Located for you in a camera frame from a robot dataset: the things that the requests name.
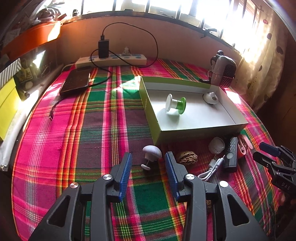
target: curtain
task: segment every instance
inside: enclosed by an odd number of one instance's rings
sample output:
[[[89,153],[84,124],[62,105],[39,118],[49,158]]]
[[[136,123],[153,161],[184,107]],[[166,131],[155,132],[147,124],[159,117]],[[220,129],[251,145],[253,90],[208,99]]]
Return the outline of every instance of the curtain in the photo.
[[[267,5],[260,6],[258,23],[248,36],[232,87],[257,112],[272,96],[281,78],[288,29]]]

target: black polka dot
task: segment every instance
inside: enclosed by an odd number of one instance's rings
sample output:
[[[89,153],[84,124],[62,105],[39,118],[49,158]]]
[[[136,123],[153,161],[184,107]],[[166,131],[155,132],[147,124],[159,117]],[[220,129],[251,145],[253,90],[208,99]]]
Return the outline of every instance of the black polka dot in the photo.
[[[277,46],[276,51],[278,53],[280,53],[280,54],[283,54],[284,53],[283,50],[282,50],[282,48],[280,46]]]

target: green and white spool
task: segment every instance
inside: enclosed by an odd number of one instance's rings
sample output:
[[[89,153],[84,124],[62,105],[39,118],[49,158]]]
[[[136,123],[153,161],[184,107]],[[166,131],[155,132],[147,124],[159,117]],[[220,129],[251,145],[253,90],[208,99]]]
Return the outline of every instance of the green and white spool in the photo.
[[[169,94],[165,103],[165,110],[168,112],[171,108],[177,109],[179,114],[183,114],[186,108],[185,97],[182,97],[181,100],[175,100],[173,96]]]

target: silver screw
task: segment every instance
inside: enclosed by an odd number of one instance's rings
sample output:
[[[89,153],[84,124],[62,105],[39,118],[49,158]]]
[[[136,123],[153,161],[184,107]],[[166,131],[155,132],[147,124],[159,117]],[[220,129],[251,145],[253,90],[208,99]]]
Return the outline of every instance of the silver screw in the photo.
[[[187,175],[186,175],[186,178],[187,178],[188,180],[193,180],[193,179],[194,179],[194,175],[193,175],[193,174],[187,174]]]
[[[78,183],[71,183],[70,184],[70,188],[76,188],[76,187],[78,187]]]
[[[221,187],[223,187],[223,188],[226,188],[226,187],[228,187],[228,182],[226,182],[226,181],[220,181],[220,182],[219,182],[219,185],[220,185]]]
[[[106,174],[103,176],[104,180],[110,180],[112,178],[112,175]]]

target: striped fabric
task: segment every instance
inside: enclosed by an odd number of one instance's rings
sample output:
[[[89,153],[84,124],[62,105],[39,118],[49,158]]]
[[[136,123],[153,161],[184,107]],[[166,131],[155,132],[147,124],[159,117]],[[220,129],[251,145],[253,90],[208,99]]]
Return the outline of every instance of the striped fabric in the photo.
[[[152,144],[141,103],[139,76],[183,78],[197,81],[206,78],[206,70],[189,64],[159,59],[144,69],[110,67],[112,77],[89,88],[80,96],[68,98],[56,107],[53,121],[49,112],[58,100],[58,91],[69,74],[62,73],[42,96],[31,115],[17,152],[12,182],[12,209],[22,240],[28,240],[56,198],[72,182],[94,182],[120,163],[124,152],[132,152],[133,166],[126,198],[112,205],[115,240],[182,239],[186,203],[174,201],[165,171],[164,160],[155,162],[144,173],[142,148]],[[93,69],[91,81],[106,79],[104,71]],[[260,142],[272,140],[255,113],[241,100],[236,104],[249,124],[242,131],[258,150]],[[209,139],[161,146],[166,151],[192,150],[198,163],[191,173],[207,169],[213,155]],[[212,182],[226,180],[269,234],[274,222],[271,206],[277,210],[279,191],[271,185],[266,170],[252,159],[248,151],[239,160],[233,174],[218,172]],[[85,235],[89,240],[88,204]],[[208,216],[208,240],[212,240],[212,219]]]
[[[20,63],[20,59],[17,59],[9,66],[7,66],[1,73],[0,73],[0,89],[22,68]]]

